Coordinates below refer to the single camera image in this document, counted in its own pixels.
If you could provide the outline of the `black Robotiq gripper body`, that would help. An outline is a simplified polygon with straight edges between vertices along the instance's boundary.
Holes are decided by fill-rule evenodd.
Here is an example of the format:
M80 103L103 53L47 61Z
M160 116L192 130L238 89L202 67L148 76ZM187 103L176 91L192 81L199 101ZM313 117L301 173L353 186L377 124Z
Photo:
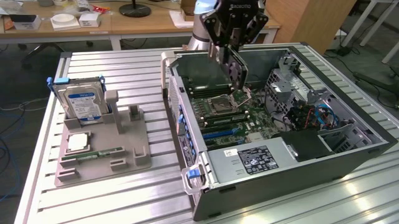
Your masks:
M246 28L258 12L258 0L216 1L216 16L224 29Z

